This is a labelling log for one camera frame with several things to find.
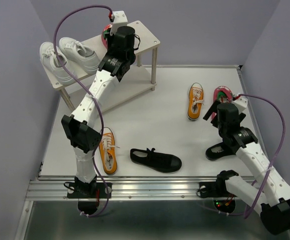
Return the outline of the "colourful pink slipper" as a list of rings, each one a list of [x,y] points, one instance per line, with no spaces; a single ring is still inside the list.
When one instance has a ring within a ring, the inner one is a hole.
[[[214,90],[213,101],[219,101],[220,103],[231,103],[233,101],[233,93],[226,86],[219,86]],[[214,127],[217,122],[217,113],[212,112],[211,123]]]
[[[112,29],[112,24],[107,25],[101,34],[101,41],[106,49],[108,49],[111,46],[113,35],[110,34]]]

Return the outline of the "white sneaker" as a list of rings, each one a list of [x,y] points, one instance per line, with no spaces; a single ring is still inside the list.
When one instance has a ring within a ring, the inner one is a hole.
[[[59,40],[59,48],[71,61],[77,63],[87,74],[94,75],[100,64],[97,53],[90,47],[70,37]]]
[[[64,68],[62,67],[61,63],[58,61],[56,57],[53,43],[51,42],[43,42],[39,49],[39,56],[41,63],[50,71],[52,72],[58,82],[62,85],[68,86],[70,84],[75,83],[72,75],[76,77],[72,64],[68,61],[67,57],[61,52],[59,47],[56,47],[59,58],[67,70],[71,73],[69,75]]]

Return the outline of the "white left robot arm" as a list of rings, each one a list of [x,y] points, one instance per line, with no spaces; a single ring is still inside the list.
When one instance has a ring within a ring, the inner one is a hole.
[[[76,156],[77,173],[75,182],[80,183],[79,191],[85,197],[96,192],[96,172],[92,154],[101,141],[101,133],[94,130],[94,122],[101,117],[101,108],[111,92],[135,62],[135,29],[121,26],[108,45],[107,53],[100,62],[94,82],[80,105],[71,113],[64,115],[61,124]]]

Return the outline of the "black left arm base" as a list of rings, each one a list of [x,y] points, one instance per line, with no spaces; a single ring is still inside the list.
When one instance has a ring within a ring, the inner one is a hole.
[[[77,177],[74,182],[66,181],[67,198],[77,200],[77,209],[81,216],[92,218],[99,216],[107,207],[112,193],[112,183],[98,182],[97,176],[90,182],[82,182]]]

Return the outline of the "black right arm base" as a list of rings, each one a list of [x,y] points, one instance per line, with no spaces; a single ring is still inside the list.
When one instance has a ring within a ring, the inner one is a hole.
[[[203,199],[216,198],[214,200],[216,210],[221,214],[232,215],[236,207],[236,196],[227,191],[225,181],[235,176],[239,176],[239,174],[233,170],[223,170],[217,175],[215,181],[200,182],[196,195]]]

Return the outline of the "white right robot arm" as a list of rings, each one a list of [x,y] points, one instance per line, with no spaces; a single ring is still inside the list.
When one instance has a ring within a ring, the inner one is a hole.
[[[223,170],[201,193],[201,197],[225,197],[232,194],[256,212],[271,234],[278,235],[290,230],[290,185],[288,185],[268,160],[257,137],[240,123],[245,118],[246,105],[234,102],[214,101],[204,116],[218,129],[222,142],[206,150],[211,161],[235,155],[249,169],[260,188],[247,183],[233,170]]]

